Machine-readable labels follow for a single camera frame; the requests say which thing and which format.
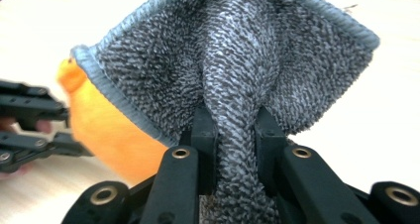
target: orange fabric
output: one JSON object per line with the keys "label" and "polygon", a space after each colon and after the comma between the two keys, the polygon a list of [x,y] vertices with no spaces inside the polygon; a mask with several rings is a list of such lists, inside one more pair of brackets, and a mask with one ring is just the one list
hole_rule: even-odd
{"label": "orange fabric", "polygon": [[70,124],[75,140],[131,184],[158,171],[166,147],[111,104],[75,59],[61,63],[57,79],[69,98]]}

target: textured fabric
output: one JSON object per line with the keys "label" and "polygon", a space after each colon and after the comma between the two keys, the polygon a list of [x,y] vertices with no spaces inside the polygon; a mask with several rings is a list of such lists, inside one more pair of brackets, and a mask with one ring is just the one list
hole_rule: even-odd
{"label": "textured fabric", "polygon": [[258,181],[261,106],[286,134],[313,125],[357,79],[378,38],[322,0],[151,0],[98,45],[72,53],[139,128],[177,145],[205,102],[217,125],[218,185],[202,222],[275,223]]}
{"label": "textured fabric", "polygon": [[74,59],[61,63],[57,80],[68,97],[75,140],[132,185],[156,174],[167,147],[111,104]]}

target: white table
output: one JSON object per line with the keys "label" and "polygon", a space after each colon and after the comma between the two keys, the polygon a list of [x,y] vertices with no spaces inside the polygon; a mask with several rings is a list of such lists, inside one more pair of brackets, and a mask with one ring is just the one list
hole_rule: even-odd
{"label": "white table", "polygon": [[[0,1],[0,78],[47,86],[65,101],[55,74],[69,49],[98,42],[145,1]],[[357,5],[350,13],[381,46],[348,92],[292,139],[361,190],[380,180],[420,190],[420,0],[327,1]],[[0,223],[59,223],[79,194],[102,180],[124,181],[95,158],[35,161],[26,175],[0,181]]]}

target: gray knit fabric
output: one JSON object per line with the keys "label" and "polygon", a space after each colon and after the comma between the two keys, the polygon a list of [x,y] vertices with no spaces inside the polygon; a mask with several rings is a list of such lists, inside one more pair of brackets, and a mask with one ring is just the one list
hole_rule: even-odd
{"label": "gray knit fabric", "polygon": [[99,90],[167,146],[205,102],[218,185],[203,223],[276,223],[253,126],[265,106],[286,134],[313,125],[371,60],[378,38],[322,0],[151,0],[98,45],[72,53]]}

